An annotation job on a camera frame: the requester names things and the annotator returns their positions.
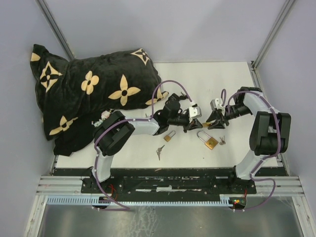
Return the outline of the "black padlock keys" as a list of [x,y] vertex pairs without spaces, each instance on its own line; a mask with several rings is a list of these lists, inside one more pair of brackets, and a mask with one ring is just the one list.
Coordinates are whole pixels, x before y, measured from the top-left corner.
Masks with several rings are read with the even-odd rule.
[[181,92],[181,95],[179,96],[179,99],[180,99],[180,100],[186,100],[186,99],[188,99],[188,96],[187,96],[186,93]]

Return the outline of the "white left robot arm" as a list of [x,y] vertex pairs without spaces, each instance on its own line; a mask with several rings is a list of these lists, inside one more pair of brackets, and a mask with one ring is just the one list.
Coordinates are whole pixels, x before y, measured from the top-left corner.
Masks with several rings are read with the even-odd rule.
[[161,110],[149,118],[126,118],[122,112],[113,112],[94,132],[94,149],[97,152],[92,174],[92,187],[100,193],[109,188],[111,166],[114,155],[118,153],[132,135],[160,135],[169,127],[181,126],[183,131],[202,128],[199,118],[200,107],[191,106],[182,110],[178,101],[166,102]]

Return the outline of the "long shackle padlock keys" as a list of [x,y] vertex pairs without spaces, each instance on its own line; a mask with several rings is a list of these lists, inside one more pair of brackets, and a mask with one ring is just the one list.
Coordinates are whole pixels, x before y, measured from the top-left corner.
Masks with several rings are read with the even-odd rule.
[[220,144],[220,145],[225,145],[225,144],[226,144],[225,136],[220,137],[220,142],[219,142],[219,144]]

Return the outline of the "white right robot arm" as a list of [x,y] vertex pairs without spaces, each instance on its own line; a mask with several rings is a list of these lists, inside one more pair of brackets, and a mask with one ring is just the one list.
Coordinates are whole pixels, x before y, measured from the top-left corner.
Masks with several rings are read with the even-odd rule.
[[244,188],[244,180],[254,178],[257,171],[270,158],[285,153],[288,148],[291,115],[273,107],[257,87],[241,87],[228,102],[221,97],[210,102],[212,113],[207,119],[208,129],[225,129],[230,120],[253,115],[254,124],[249,136],[250,150],[244,159],[233,167],[227,189],[238,193]]

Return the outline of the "small brass padlock top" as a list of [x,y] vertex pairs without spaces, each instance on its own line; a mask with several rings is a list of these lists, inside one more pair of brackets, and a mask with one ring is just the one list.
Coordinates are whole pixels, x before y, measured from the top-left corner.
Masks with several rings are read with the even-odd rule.
[[205,122],[205,123],[202,124],[202,127],[209,127],[210,125],[211,125],[210,122]]

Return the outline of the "small brass padlock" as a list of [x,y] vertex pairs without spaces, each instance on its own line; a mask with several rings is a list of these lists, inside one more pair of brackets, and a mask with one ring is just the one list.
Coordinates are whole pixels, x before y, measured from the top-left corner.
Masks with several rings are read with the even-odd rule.
[[169,142],[175,134],[176,134],[176,131],[175,131],[175,130],[172,130],[172,131],[169,132],[167,135],[165,135],[163,139],[164,139],[166,142]]
[[210,125],[211,125],[210,122],[205,122],[205,123],[202,124],[202,127],[209,127]]

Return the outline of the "brass padlock long shackle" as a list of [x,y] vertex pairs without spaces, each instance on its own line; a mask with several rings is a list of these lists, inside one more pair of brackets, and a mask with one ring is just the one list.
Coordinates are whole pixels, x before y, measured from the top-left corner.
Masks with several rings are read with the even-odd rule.
[[207,134],[204,131],[198,131],[197,132],[197,137],[210,149],[213,150],[217,145],[218,145],[218,141],[210,136],[209,134]]

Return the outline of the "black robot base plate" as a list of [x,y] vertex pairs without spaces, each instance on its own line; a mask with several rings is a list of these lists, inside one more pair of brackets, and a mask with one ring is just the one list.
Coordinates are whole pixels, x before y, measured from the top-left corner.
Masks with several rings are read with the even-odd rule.
[[102,188],[117,201],[218,201],[220,195],[256,194],[252,180],[232,179],[231,168],[113,168],[99,185],[93,176],[82,181],[81,193]]

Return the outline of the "black padlock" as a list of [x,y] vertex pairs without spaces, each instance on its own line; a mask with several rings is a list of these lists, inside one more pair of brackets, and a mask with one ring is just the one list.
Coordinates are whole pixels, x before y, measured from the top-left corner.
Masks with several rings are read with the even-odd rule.
[[168,101],[179,101],[179,96],[175,93],[171,94],[168,98]]

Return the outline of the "small padlock keys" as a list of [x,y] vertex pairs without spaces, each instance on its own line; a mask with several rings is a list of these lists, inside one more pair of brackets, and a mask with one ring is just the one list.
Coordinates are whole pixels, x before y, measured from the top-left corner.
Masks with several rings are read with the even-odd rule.
[[156,154],[158,156],[158,159],[160,160],[160,153],[162,151],[162,149],[165,147],[165,145],[163,145],[162,147],[159,147],[157,150],[156,150]]

